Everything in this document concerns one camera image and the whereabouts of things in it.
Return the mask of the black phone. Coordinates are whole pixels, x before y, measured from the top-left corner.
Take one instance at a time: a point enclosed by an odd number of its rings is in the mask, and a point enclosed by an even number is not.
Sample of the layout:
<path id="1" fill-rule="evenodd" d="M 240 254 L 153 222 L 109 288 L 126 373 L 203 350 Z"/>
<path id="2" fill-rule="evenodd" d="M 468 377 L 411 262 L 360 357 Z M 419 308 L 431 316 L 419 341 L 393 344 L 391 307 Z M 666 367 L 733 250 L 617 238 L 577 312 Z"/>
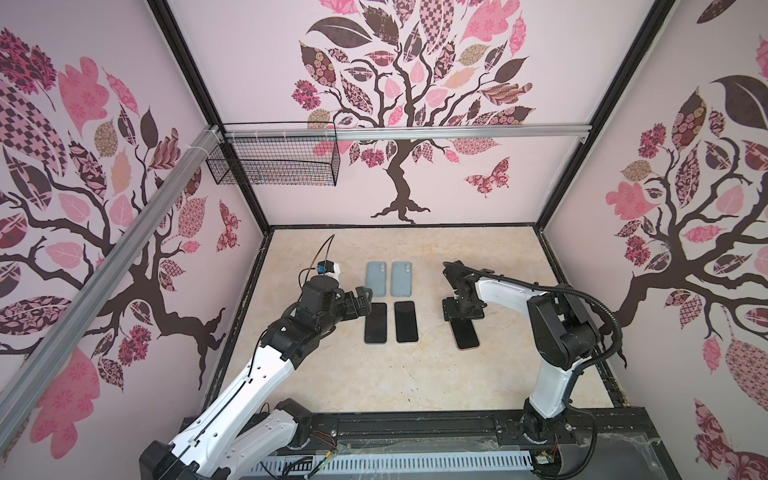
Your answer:
<path id="1" fill-rule="evenodd" d="M 387 304 L 373 303 L 365 318 L 364 342 L 366 344 L 385 344 L 387 342 Z"/>
<path id="2" fill-rule="evenodd" d="M 398 343 L 415 343 L 419 340 L 415 303 L 394 303 L 396 340 Z"/>

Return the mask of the light green phone case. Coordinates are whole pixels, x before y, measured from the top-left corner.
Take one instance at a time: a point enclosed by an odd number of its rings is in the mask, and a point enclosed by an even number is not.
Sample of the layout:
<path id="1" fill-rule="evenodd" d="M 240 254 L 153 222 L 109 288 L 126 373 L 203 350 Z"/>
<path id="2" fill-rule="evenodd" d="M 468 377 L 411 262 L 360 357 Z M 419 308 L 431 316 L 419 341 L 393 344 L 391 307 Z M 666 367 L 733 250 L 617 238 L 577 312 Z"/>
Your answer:
<path id="1" fill-rule="evenodd" d="M 383 298 L 387 294 L 387 264 L 384 261 L 368 262 L 365 273 L 365 286 L 372 291 L 375 298 Z"/>

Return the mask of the pale blue phone case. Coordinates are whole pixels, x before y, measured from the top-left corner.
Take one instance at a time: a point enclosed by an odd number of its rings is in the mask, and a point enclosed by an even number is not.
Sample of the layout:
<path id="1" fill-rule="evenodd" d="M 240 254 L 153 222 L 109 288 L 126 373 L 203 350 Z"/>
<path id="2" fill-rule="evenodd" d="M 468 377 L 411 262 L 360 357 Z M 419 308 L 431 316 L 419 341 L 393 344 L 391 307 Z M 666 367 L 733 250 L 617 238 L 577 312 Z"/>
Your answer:
<path id="1" fill-rule="evenodd" d="M 391 295 L 407 298 L 413 290 L 413 266 L 409 261 L 394 261 L 391 271 Z"/>

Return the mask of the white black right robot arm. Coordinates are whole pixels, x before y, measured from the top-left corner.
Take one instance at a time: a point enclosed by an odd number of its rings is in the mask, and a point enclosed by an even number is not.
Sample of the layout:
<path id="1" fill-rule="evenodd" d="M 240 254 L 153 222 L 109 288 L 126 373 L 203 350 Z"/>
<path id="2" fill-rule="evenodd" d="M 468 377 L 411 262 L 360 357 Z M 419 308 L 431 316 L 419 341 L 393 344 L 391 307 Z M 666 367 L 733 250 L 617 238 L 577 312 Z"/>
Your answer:
<path id="1" fill-rule="evenodd" d="M 578 378 L 621 348 L 618 317 L 594 296 L 568 284 L 543 286 L 473 269 L 461 261 L 443 266 L 453 295 L 442 300 L 442 311 L 459 349 L 479 346 L 473 322 L 485 317 L 490 304 L 528 318 L 541 366 L 524 403 L 522 430 L 532 443 L 550 441 L 565 424 Z"/>

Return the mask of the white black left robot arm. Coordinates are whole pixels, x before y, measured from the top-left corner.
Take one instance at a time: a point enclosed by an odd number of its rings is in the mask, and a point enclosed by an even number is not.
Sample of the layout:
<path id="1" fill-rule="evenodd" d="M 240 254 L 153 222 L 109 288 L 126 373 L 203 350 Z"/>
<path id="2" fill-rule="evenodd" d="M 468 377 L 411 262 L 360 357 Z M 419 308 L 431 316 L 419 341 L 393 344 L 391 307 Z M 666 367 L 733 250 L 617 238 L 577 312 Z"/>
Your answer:
<path id="1" fill-rule="evenodd" d="M 311 414 L 293 400 L 248 423 L 338 323 L 371 313 L 372 297 L 366 287 L 342 290 L 335 274 L 311 277 L 218 398 L 169 443 L 154 441 L 143 451 L 141 478 L 240 479 L 275 451 L 307 443 Z"/>

